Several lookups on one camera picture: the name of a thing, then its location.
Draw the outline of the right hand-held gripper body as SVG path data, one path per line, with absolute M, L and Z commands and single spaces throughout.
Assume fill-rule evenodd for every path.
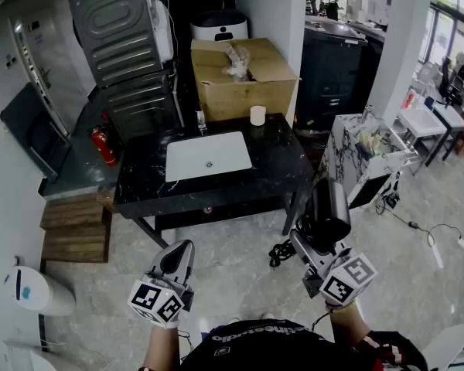
M 364 254 L 335 261 L 322 277 L 308 271 L 302 279 L 310 298 L 321 294 L 330 308 L 345 308 L 377 276 L 377 270 Z

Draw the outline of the black marble sink table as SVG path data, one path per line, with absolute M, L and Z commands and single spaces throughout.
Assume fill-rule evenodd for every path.
M 114 207 L 160 247 L 163 230 L 278 209 L 288 235 L 313 168 L 282 114 L 212 122 L 204 133 L 175 130 L 131 139 Z

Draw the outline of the person's left forearm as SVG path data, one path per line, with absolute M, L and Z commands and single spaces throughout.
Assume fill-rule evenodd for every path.
M 147 353 L 139 371 L 176 371 L 179 364 L 179 330 L 153 325 Z

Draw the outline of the person's right forearm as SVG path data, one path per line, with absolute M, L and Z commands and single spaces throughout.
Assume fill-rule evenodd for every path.
M 370 328 L 360 314 L 357 302 L 352 300 L 347 306 L 336 305 L 325 300 L 329 313 L 335 343 L 356 348 L 369 334 Z

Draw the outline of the dark wooden steps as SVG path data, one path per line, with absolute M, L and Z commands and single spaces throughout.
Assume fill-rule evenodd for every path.
M 94 194 L 46 203 L 40 227 L 45 231 L 44 261 L 108 262 L 112 212 Z

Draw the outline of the white marble sink cabinet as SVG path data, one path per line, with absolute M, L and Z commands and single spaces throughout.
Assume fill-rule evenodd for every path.
M 330 177 L 343 185 L 351 209 L 374 203 L 395 181 L 411 152 L 383 119 L 370 114 L 335 116 L 316 177 Z M 382 136 L 380 155 L 368 158 L 357 145 L 361 132 Z

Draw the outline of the person's black shirt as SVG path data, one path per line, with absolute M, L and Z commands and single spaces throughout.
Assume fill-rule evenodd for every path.
M 215 328 L 181 371 L 428 371 L 398 332 L 371 331 L 354 347 L 330 342 L 288 320 L 241 321 Z

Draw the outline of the beige crumpled cloth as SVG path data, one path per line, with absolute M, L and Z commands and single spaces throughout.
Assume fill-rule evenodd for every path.
M 381 135 L 363 131 L 358 135 L 357 145 L 368 158 L 371 158 L 382 153 L 380 149 L 381 141 Z

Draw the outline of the white round bin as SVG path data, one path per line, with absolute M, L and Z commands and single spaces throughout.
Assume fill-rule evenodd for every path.
M 14 266 L 6 286 L 17 305 L 41 315 L 68 316 L 76 307 L 69 288 L 31 267 Z

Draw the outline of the red fire extinguisher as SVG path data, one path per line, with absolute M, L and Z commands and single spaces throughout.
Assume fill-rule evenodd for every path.
M 100 152 L 105 163 L 110 167 L 115 167 L 118 163 L 118 153 L 111 144 L 107 132 L 101 126 L 95 126 L 90 129 L 90 140 Z

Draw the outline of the white cup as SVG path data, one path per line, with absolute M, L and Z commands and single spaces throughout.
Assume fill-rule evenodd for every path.
M 250 109 L 250 123 L 255 127 L 264 125 L 266 120 L 266 107 L 256 105 Z

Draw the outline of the large cardboard box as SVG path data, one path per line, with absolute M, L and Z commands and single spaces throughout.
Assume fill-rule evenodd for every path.
M 229 47 L 243 47 L 249 52 L 251 81 L 237 82 L 223 71 L 231 64 L 226 54 Z M 256 105 L 265 107 L 269 114 L 288 113 L 299 77 L 269 39 L 194 39 L 191 58 L 197 93 L 208 122 L 248 117 Z

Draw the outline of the black office chair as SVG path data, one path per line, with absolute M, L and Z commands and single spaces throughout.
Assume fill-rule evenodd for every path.
M 445 104 L 460 107 L 463 103 L 464 94 L 464 63 L 459 63 L 449 73 L 451 59 L 445 56 L 442 60 L 442 82 L 438 92 Z

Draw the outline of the white plastic tank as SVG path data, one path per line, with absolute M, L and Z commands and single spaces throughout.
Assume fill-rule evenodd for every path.
M 160 60 L 165 63 L 174 56 L 169 11 L 160 0 L 155 0 L 155 10 L 158 19 L 155 27 L 156 44 Z

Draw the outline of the white robot vacuum dock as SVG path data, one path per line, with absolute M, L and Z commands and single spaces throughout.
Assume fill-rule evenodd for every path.
M 190 20 L 193 39 L 229 41 L 248 39 L 247 17 L 237 9 L 199 12 Z

